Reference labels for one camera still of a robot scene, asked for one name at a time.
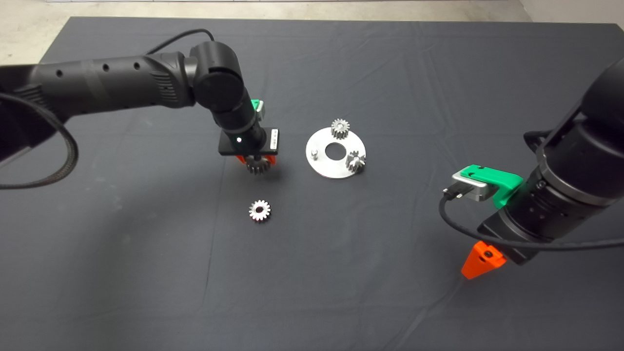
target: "center hole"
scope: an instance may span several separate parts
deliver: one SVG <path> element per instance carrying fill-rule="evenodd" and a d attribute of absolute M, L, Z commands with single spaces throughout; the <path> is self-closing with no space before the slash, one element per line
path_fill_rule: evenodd
<path fill-rule="evenodd" d="M 347 154 L 347 150 L 344 148 L 344 146 L 338 144 L 337 142 L 332 142 L 325 148 L 325 154 L 330 159 L 338 161 L 344 159 L 344 156 Z"/>

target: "circular metal plate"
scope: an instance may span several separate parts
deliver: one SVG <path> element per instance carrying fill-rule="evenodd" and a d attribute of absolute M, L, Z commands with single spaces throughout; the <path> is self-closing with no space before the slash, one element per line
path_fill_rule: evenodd
<path fill-rule="evenodd" d="M 344 146 L 346 150 L 344 157 L 340 160 L 332 160 L 325 153 L 327 146 L 333 143 Z M 313 150 L 317 151 L 316 160 L 312 157 Z M 360 155 L 366 155 L 362 140 L 353 131 L 349 131 L 344 139 L 336 139 L 331 135 L 331 128 L 328 127 L 312 134 L 306 145 L 306 158 L 312 168 L 321 176 L 341 179 L 351 177 L 354 174 L 346 166 L 347 155 L 351 151 L 359 151 Z"/>

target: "black cable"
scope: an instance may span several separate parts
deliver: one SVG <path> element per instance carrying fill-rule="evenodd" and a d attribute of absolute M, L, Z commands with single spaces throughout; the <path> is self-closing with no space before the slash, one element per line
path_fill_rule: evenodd
<path fill-rule="evenodd" d="M 146 52 L 146 55 L 151 55 L 151 54 L 155 54 L 156 52 L 158 52 L 159 50 L 163 49 L 165 46 L 168 46 L 169 44 L 180 40 L 181 38 L 185 37 L 185 36 L 189 36 L 191 34 L 195 34 L 195 33 L 206 33 L 208 34 L 208 36 L 210 37 L 211 41 L 215 41 L 215 37 L 212 35 L 212 33 L 208 30 L 208 29 L 204 29 L 204 28 L 198 28 L 198 29 L 191 29 L 189 31 L 186 32 L 182 32 L 178 35 L 176 35 L 175 37 L 168 39 L 164 42 L 161 42 L 160 44 L 158 44 L 157 46 L 155 46 L 153 49 L 151 49 L 150 51 Z"/>
<path fill-rule="evenodd" d="M 74 170 L 74 167 L 78 162 L 78 144 L 76 143 L 74 137 L 72 137 L 69 131 L 65 128 L 65 126 L 63 126 L 63 123 L 59 121 L 59 119 L 54 115 L 54 113 L 52 113 L 52 111 L 21 97 L 0 93 L 0 100 L 15 102 L 17 104 L 22 104 L 24 106 L 27 106 L 28 108 L 35 110 L 43 119 L 46 120 L 46 122 L 48 122 L 59 132 L 63 139 L 65 139 L 65 145 L 67 146 L 67 159 L 58 171 L 43 179 L 35 180 L 34 182 L 28 182 L 23 184 L 0 184 L 0 190 L 30 189 L 35 187 L 42 187 L 45 185 L 56 183 L 59 180 L 67 177 Z"/>
<path fill-rule="evenodd" d="M 535 153 L 537 149 L 542 145 L 546 137 L 552 132 L 551 131 L 536 131 L 536 132 L 526 132 L 524 133 L 524 142 L 526 145 Z"/>
<path fill-rule="evenodd" d="M 484 241 L 494 246 L 499 245 L 505 247 L 513 247 L 515 249 L 527 249 L 533 251 L 581 251 L 608 249 L 610 247 L 624 246 L 624 239 L 607 239 L 590 242 L 536 243 L 505 240 L 491 237 L 489 235 L 481 234 L 479 232 L 474 232 L 449 218 L 449 215 L 446 213 L 446 203 L 454 198 L 455 197 L 452 194 L 444 194 L 444 196 L 442 196 L 442 199 L 440 200 L 440 204 L 438 205 L 438 211 L 440 212 L 440 216 L 442 217 L 444 222 L 446 222 L 446 224 L 462 234 L 468 235 L 469 237 Z"/>

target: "gear teeth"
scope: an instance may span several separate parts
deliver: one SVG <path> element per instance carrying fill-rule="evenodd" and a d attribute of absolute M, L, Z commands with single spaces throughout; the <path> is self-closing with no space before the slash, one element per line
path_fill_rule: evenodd
<path fill-rule="evenodd" d="M 359 151 L 352 151 L 347 156 L 346 167 L 349 171 L 357 173 L 366 165 L 366 155 L 359 155 Z"/>
<path fill-rule="evenodd" d="M 271 215 L 271 205 L 267 201 L 254 201 L 249 207 L 249 217 L 255 222 L 263 222 Z"/>
<path fill-rule="evenodd" d="M 247 170 L 249 173 L 258 175 L 269 170 L 271 162 L 266 157 L 262 157 L 260 160 L 255 160 L 253 156 L 246 156 L 245 162 L 247 163 Z"/>
<path fill-rule="evenodd" d="M 331 135 L 336 139 L 344 139 L 349 134 L 349 122 L 342 118 L 335 119 L 331 123 Z"/>

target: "label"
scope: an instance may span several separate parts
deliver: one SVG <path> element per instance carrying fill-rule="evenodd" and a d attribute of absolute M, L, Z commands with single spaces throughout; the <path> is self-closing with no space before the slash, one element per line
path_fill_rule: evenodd
<path fill-rule="evenodd" d="M 277 150 L 277 137 L 279 129 L 271 129 L 271 150 Z"/>

